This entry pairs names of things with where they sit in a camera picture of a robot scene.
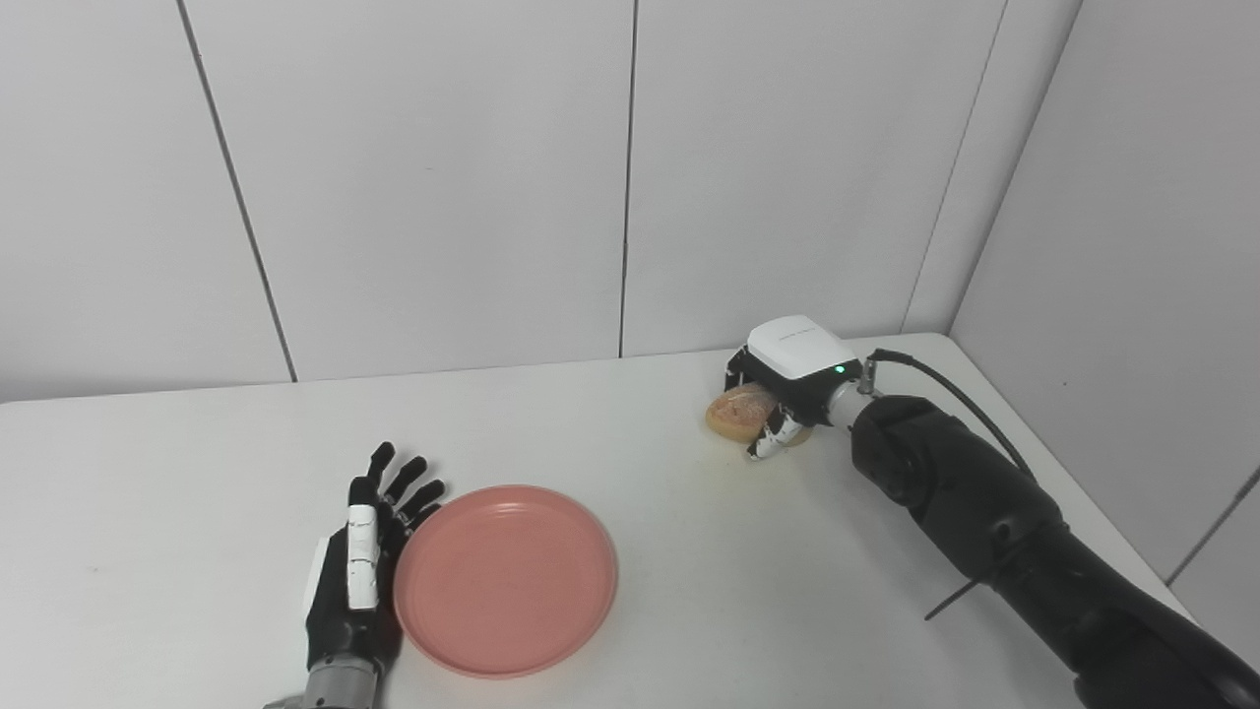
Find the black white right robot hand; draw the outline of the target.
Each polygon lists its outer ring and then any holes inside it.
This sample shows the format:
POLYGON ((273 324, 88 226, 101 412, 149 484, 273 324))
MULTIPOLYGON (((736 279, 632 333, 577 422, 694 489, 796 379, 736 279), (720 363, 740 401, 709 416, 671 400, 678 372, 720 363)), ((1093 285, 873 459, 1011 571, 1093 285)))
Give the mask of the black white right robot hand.
POLYGON ((805 315, 753 327, 724 369, 726 390, 757 383, 776 399, 747 447, 748 457, 765 461, 803 429, 835 426, 842 421, 842 395, 856 390, 862 373, 856 351, 805 315))

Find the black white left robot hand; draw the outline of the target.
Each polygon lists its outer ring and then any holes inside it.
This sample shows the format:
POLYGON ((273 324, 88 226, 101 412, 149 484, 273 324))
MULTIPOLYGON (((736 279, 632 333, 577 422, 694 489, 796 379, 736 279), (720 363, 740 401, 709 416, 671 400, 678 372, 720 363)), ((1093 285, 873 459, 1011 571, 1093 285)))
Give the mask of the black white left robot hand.
POLYGON ((440 479, 421 480, 428 468, 421 455, 387 480, 394 455, 391 441, 374 450, 365 474, 352 479, 341 528, 328 538, 305 618, 310 672, 329 657, 350 656, 383 675, 401 652, 398 560, 447 489, 440 479))

